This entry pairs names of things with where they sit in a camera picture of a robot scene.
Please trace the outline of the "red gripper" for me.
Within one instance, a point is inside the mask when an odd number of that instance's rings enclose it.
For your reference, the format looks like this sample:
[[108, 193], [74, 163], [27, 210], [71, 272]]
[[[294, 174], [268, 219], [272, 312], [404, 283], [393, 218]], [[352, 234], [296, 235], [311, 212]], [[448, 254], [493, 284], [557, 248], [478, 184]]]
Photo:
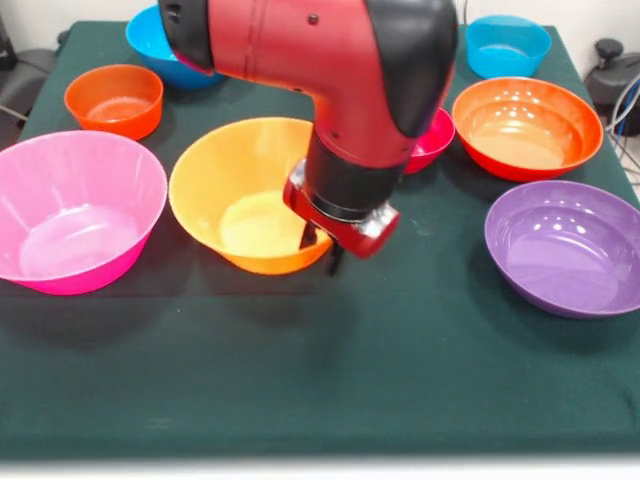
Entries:
[[339, 271], [345, 250], [360, 258], [375, 255], [396, 230], [401, 214], [389, 202], [385, 202], [363, 220], [332, 217], [313, 203], [305, 168], [305, 159], [300, 160], [293, 168], [284, 186], [283, 201], [307, 222], [302, 231], [300, 250], [310, 248], [318, 242], [318, 229], [333, 238], [335, 243], [329, 250], [326, 263], [326, 273], [333, 277]]

